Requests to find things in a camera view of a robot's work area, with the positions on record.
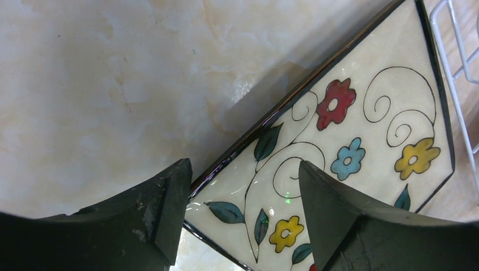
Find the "white wire dish rack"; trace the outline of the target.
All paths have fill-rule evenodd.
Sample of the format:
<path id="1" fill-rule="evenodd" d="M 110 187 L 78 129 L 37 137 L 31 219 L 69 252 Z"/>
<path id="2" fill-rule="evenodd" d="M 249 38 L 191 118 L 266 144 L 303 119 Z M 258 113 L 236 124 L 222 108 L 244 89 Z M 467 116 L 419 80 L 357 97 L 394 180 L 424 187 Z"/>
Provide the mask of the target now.
<path id="1" fill-rule="evenodd" d="M 429 1 L 450 106 L 455 173 L 440 192 L 451 203 L 478 207 L 478 1 Z"/>

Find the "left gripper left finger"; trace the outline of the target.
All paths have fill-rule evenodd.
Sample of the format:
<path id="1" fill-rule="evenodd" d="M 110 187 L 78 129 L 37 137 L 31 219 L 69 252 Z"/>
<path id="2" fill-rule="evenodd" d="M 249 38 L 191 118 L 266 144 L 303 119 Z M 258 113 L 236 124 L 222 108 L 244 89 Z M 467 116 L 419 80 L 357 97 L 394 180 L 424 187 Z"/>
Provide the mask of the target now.
<path id="1" fill-rule="evenodd" d="M 2 270 L 168 270 L 177 259 L 192 179 L 180 159 L 71 215 L 1 213 Z"/>

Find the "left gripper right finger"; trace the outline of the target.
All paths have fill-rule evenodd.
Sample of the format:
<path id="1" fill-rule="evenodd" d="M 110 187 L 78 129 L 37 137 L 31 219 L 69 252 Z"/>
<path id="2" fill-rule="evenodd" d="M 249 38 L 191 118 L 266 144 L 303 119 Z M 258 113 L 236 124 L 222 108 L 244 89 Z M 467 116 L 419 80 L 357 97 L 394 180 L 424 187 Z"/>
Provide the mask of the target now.
<path id="1" fill-rule="evenodd" d="M 298 177 L 316 270 L 478 269 L 478 222 L 387 205 L 309 161 Z"/>

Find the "square floral glass plate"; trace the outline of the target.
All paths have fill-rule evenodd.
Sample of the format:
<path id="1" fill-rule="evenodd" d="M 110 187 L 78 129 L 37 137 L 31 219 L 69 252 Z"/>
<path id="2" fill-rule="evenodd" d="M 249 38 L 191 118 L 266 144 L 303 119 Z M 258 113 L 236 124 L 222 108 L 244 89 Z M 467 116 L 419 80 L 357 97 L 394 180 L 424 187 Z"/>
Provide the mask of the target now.
<path id="1" fill-rule="evenodd" d="M 423 1 L 392 1 L 193 182 L 185 227 L 246 270 L 314 270 L 307 160 L 421 210 L 452 176 L 447 99 Z"/>

